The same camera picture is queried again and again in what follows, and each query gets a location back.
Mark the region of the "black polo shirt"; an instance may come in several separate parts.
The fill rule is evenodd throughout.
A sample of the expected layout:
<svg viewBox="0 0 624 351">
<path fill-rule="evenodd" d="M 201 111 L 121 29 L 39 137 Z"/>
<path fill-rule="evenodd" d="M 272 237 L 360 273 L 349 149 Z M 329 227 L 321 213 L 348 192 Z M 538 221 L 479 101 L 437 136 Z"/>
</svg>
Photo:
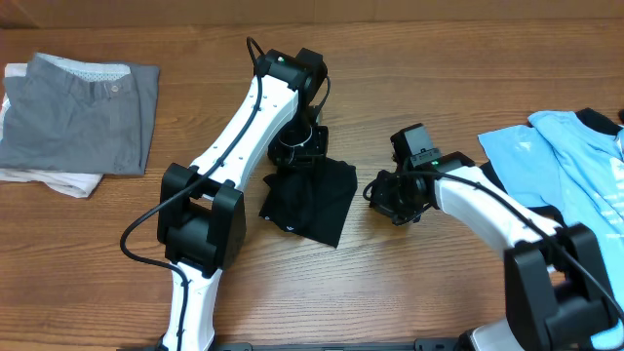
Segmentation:
<svg viewBox="0 0 624 351">
<path fill-rule="evenodd" d="M 358 188 L 356 168 L 331 158 L 311 169 L 282 168 L 264 182 L 259 216 L 285 232 L 337 247 Z"/>
</svg>

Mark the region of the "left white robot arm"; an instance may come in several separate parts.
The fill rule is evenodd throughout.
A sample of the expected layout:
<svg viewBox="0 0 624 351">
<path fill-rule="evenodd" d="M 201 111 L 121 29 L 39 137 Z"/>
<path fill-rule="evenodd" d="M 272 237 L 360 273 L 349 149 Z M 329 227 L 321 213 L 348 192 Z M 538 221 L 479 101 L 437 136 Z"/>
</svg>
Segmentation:
<svg viewBox="0 0 624 351">
<path fill-rule="evenodd" d="M 190 167 L 171 164 L 161 182 L 157 239 L 175 268 L 170 323 L 160 350 L 209 350 L 218 283 L 246 234 L 244 190 L 263 156 L 285 169 L 310 169 L 327 155 L 322 107 L 311 102 L 330 81 L 322 55 L 270 50 L 257 58 L 248 95 L 216 141 Z"/>
</svg>

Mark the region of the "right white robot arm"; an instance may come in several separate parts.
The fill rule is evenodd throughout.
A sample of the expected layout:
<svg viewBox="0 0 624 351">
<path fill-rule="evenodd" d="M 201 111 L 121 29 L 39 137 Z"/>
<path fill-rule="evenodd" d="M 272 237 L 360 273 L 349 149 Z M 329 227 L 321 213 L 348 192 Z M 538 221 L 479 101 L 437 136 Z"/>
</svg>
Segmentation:
<svg viewBox="0 0 624 351">
<path fill-rule="evenodd" d="M 447 155 L 415 124 L 393 134 L 395 172 L 381 171 L 363 196 L 400 226 L 436 209 L 467 225 L 504 263 L 505 316 L 457 339 L 417 347 L 446 350 L 591 350 L 592 336 L 623 320 L 596 235 L 560 226 L 502 191 L 461 152 Z"/>
</svg>

